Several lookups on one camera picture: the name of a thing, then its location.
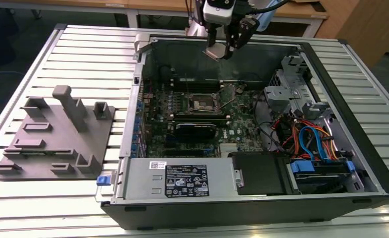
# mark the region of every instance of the white label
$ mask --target white label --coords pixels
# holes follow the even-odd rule
[[[105,6],[117,6],[117,7],[124,7],[124,4],[112,4],[112,3],[105,3]]]
[[[164,170],[167,166],[167,161],[151,161],[149,169]]]
[[[327,16],[320,16],[320,15],[312,15],[312,18],[321,18],[321,19],[327,19]]]

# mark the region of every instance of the barcode sticker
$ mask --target barcode sticker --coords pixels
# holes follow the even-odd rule
[[[151,161],[149,169],[164,170],[167,166],[167,161]]]

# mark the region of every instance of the aluminum table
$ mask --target aluminum table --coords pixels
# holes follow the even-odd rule
[[[104,158],[104,170],[119,162],[121,134],[136,61],[133,41],[140,32],[184,35],[183,31],[59,25],[0,115],[0,160],[25,112],[28,96],[52,98],[59,84],[73,88],[85,105],[107,101],[117,108]],[[273,41],[307,41],[332,76],[372,143],[389,168],[389,94],[365,68],[349,45],[337,40],[255,36]],[[313,80],[320,98],[321,89]],[[105,215],[100,202],[112,187],[93,180],[0,182],[0,237],[389,237],[389,205],[364,209],[320,223],[125,231]]]

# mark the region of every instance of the warning symbol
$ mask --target warning symbol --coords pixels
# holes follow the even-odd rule
[[[173,178],[169,178],[167,180],[167,186],[175,186],[175,179]]]

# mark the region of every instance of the blue cable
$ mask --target blue cable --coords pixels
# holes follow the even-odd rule
[[[305,147],[305,145],[303,143],[303,134],[304,134],[304,132],[305,132],[307,129],[311,129],[313,131],[315,138],[316,138],[316,146],[319,148],[319,153],[320,153],[321,159],[328,160],[327,154],[325,154],[325,151],[324,151],[323,145],[321,145],[321,137],[320,137],[319,131],[313,127],[311,127],[311,126],[305,126],[300,130],[300,133],[299,133],[299,142],[300,142],[301,148],[304,149],[304,151],[307,151],[308,155],[311,156],[311,160],[313,160],[313,153],[308,150],[308,148]]]

